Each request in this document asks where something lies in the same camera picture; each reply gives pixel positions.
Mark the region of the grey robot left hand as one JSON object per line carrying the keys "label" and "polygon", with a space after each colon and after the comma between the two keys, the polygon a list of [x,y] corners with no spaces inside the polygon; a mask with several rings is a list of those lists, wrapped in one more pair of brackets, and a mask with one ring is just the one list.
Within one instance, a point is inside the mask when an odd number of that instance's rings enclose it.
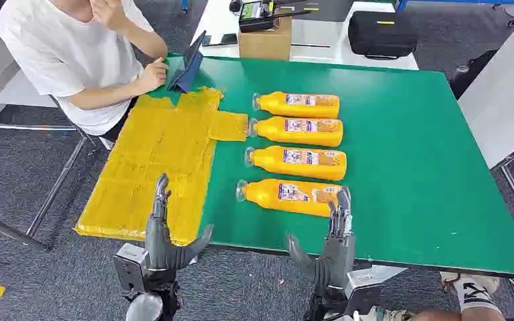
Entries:
{"label": "grey robot left hand", "polygon": [[171,241],[167,224],[167,203],[171,191],[167,190],[168,176],[163,173],[155,184],[153,211],[145,230],[145,246],[149,254],[151,271],[181,270],[198,256],[210,243],[214,225],[206,225],[202,234],[191,243],[178,246]]}

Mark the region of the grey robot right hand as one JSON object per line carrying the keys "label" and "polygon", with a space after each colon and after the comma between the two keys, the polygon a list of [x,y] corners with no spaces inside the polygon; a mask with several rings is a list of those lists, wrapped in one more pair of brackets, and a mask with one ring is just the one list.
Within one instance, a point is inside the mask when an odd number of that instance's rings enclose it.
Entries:
{"label": "grey robot right hand", "polygon": [[309,257],[295,235],[286,235],[289,256],[299,272],[313,281],[317,292],[326,288],[344,289],[354,262],[355,236],[351,226],[351,193],[348,187],[344,186],[336,193],[336,201],[329,201],[329,208],[329,224],[321,256]]}

